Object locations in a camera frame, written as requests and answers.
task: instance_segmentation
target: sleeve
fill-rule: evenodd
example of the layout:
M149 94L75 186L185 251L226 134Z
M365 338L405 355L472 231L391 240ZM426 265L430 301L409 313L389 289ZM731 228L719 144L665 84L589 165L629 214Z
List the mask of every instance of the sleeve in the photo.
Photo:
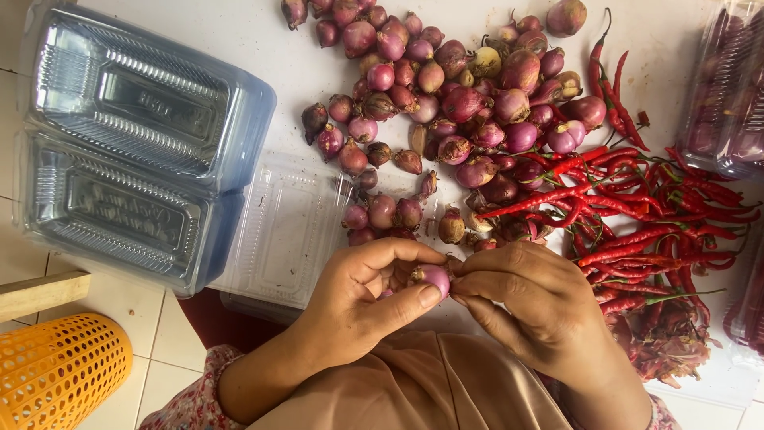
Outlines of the sleeve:
M562 413L565 415L573 430L586 430L573 419L568 408L563 401L560 400L560 382L551 380L551 383L547 385L547 388L549 389L549 394L551 394L552 398L557 402L557 406L560 407L560 410L562 410ZM649 394L649 396L650 402L652 403L652 419L650 419L650 423L645 430L681 430L681 426L676 422L665 403L658 396L652 394Z
M244 430L223 414L218 403L218 381L223 370L243 354L221 345L207 351L204 374L170 400L161 410L143 420L139 430Z

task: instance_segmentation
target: orange plastic basket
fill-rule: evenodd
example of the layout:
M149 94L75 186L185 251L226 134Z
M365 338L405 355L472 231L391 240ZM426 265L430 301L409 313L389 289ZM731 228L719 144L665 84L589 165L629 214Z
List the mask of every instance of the orange plastic basket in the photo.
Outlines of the orange plastic basket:
M133 350L109 318L78 314L0 334L0 428L75 428L127 379Z

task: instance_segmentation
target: finger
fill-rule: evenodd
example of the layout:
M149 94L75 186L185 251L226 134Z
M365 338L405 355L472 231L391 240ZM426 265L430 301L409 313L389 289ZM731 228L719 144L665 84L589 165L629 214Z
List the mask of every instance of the finger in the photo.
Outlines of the finger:
M342 262L342 269L350 278L362 284L375 278L380 269L395 259L437 265L446 262L443 254L424 243L396 237L375 240L346 252L349 255Z
M476 295L451 293L451 297L466 307L483 330L512 351L515 356L524 361L530 358L529 352L532 351L532 345L523 333L518 320L509 312L501 306L496 306L487 298Z
M455 279L451 291L457 295L479 295L504 303L507 310L530 327L543 327L559 298L522 276L503 272L472 272Z
M564 280L573 276L572 266L568 260L546 252L544 248L531 242L516 242L499 249L476 252L455 274L460 276L476 271L514 273L549 291L562 292L567 285Z
M424 315L443 299L434 285L413 285L359 310L359 319L380 339Z

